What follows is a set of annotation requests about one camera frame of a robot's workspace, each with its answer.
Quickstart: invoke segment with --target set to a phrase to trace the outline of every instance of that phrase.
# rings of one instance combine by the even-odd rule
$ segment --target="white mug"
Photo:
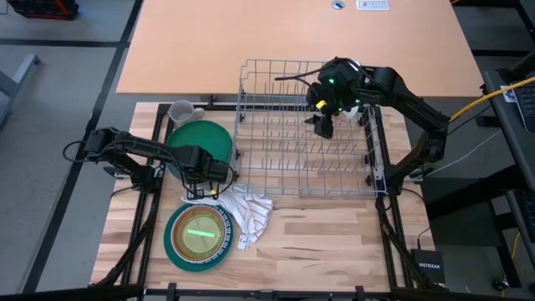
[[[183,126],[188,122],[202,119],[204,109],[195,109],[191,102],[187,100],[178,100],[171,105],[167,114],[175,122],[175,125]]]

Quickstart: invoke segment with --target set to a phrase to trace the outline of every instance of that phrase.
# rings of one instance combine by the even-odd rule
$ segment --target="green light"
[[[196,234],[196,235],[206,236],[206,237],[215,237],[216,236],[216,234],[214,234],[214,233],[197,231],[197,230],[193,230],[193,229],[187,229],[187,232],[190,233],[190,234]]]

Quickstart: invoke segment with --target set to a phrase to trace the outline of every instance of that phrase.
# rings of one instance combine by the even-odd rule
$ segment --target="concrete floor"
[[[7,15],[0,15],[0,42],[3,38],[118,42],[134,1],[78,0],[77,3],[80,16],[73,22],[25,19],[9,10]],[[524,3],[535,21],[534,3]],[[514,11],[456,8],[456,13],[472,48],[533,49],[534,45]],[[127,130],[138,101],[183,99],[179,96],[117,95],[114,91],[127,51],[122,54],[98,127],[114,126]],[[12,75],[27,53],[38,54],[43,64],[33,71],[13,106],[13,113],[0,131],[0,191],[3,192],[0,202],[0,294],[18,292],[24,284],[28,266],[43,238],[69,169],[69,163],[60,155],[61,150],[82,136],[115,49],[0,45],[0,69]],[[476,61],[484,71],[509,67],[517,59],[478,57]],[[445,100],[432,105],[450,115],[465,104]],[[462,119],[479,110],[475,108]],[[491,110],[486,112],[486,115],[491,114]],[[419,129],[411,123],[407,127],[411,142],[415,143]],[[478,128],[473,122],[468,124],[463,131],[449,137],[446,158],[436,166],[463,156],[494,131]],[[512,158],[505,140],[499,135],[462,164],[437,172],[433,177],[474,179],[510,164]],[[114,186],[111,177],[102,175],[101,166],[85,164],[82,168],[38,290],[87,285]],[[457,292],[469,290],[498,295],[490,287],[493,279],[502,276],[494,249],[468,247],[462,243],[478,235],[466,233],[459,227],[467,219],[473,219],[473,214],[481,214],[478,208],[471,209],[474,212],[462,212],[433,222],[437,248],[444,253],[446,283]],[[514,235],[515,232],[507,233],[509,242]],[[535,272],[528,265],[523,247],[519,248],[516,262],[524,283],[535,282]],[[507,296],[533,298],[526,285],[507,290]]]

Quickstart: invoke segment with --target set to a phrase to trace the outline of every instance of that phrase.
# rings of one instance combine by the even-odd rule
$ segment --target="wooden table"
[[[125,94],[236,94],[247,59],[390,66],[420,97],[477,97],[482,77],[450,0],[145,1],[117,87]]]
[[[130,133],[150,139],[157,107],[157,103],[138,103]],[[216,121],[232,134],[235,114],[208,111],[205,119]],[[410,151],[405,121],[390,108],[382,108],[382,115],[390,159],[397,163]],[[145,164],[145,158],[135,159]],[[115,190],[127,186],[130,181],[117,181]],[[405,183],[404,187],[420,193],[416,185]],[[163,246],[164,228],[171,214],[182,205],[181,194],[179,180],[167,172],[147,269],[148,288],[166,288],[174,282],[178,288],[191,289],[354,292],[355,285],[362,285],[367,292],[390,291],[374,199],[273,196],[274,211],[267,231],[257,243],[244,251],[237,249],[235,241],[220,266],[206,273],[187,273],[171,263]],[[418,196],[403,191],[398,199],[410,249],[415,247],[418,234],[428,228],[429,221]],[[127,248],[137,200],[136,191],[125,191],[112,198],[91,282],[102,279]],[[422,235],[422,246],[433,248],[431,232]],[[403,285],[394,248],[393,253],[398,284]],[[137,255],[132,275],[137,275],[139,269],[140,254]]]

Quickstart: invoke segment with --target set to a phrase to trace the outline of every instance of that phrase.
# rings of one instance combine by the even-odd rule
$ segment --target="green plate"
[[[216,160],[229,163],[232,153],[232,138],[227,130],[215,122],[198,120],[176,129],[169,138],[168,146],[198,145],[207,150]],[[181,173],[176,167],[167,164],[167,168],[177,178]]]
[[[178,268],[205,272],[229,253],[232,237],[232,222],[223,208],[185,204],[167,223],[164,248]]]

